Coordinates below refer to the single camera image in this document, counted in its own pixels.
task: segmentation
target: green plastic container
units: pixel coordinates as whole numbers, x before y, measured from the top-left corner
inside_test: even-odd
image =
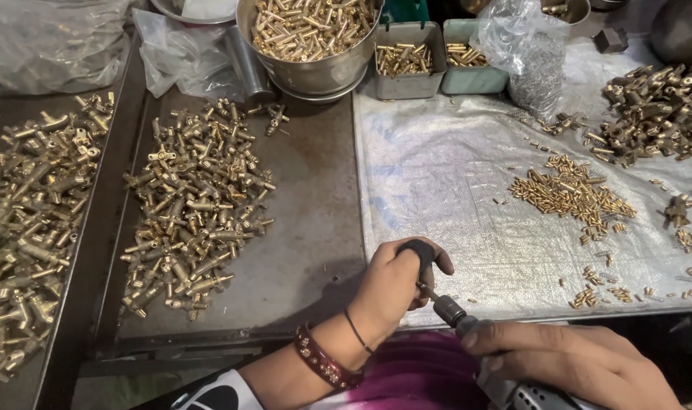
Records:
[[[477,19],[445,20],[444,44],[467,44],[477,29]],[[441,89],[445,94],[493,94],[503,91],[507,84],[507,71],[490,66],[459,67],[448,63]]]

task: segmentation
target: white sleeve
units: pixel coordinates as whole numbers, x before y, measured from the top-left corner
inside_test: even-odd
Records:
[[[263,410],[236,370],[199,389],[177,410]]]

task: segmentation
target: woman's left hand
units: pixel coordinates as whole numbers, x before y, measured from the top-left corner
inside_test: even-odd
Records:
[[[380,344],[399,326],[408,310],[423,307],[429,301],[427,295],[416,287],[416,281],[434,288],[432,266],[419,275],[419,256],[411,249],[399,255],[396,250],[411,239],[427,242],[435,250],[435,263],[447,275],[454,273],[454,266],[439,245],[424,237],[412,237],[385,242],[378,246],[371,258],[361,288],[348,308],[359,334]]]

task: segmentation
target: metal tin box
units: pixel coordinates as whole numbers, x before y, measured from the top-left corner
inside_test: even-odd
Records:
[[[447,70],[447,56],[439,25],[432,21],[425,22],[423,28],[420,22],[380,25],[377,31],[377,45],[393,46],[396,43],[425,43],[432,51],[432,65],[435,71],[430,74],[399,74],[394,78],[377,74],[377,98],[400,100],[435,96]]]
[[[444,22],[444,42],[467,43],[477,31],[479,20],[455,19]],[[442,81],[445,94],[492,94],[503,91],[508,83],[508,72],[490,66],[460,67],[447,65]]]

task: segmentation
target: bangle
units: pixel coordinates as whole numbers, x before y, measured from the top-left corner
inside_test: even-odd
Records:
[[[306,365],[334,389],[358,387],[363,381],[361,372],[350,371],[341,366],[318,346],[307,323],[298,326],[294,343],[298,355]]]
[[[358,331],[356,331],[356,326],[353,325],[353,321],[351,320],[351,316],[348,314],[348,308],[344,309],[344,314],[346,315],[346,320],[348,320],[348,324],[351,325],[351,330],[353,330],[353,333],[356,335],[356,339],[361,343],[361,346],[369,353],[369,355],[372,355],[374,353],[374,350],[371,350],[370,347],[366,346],[366,342],[361,339],[361,335],[358,334]]]

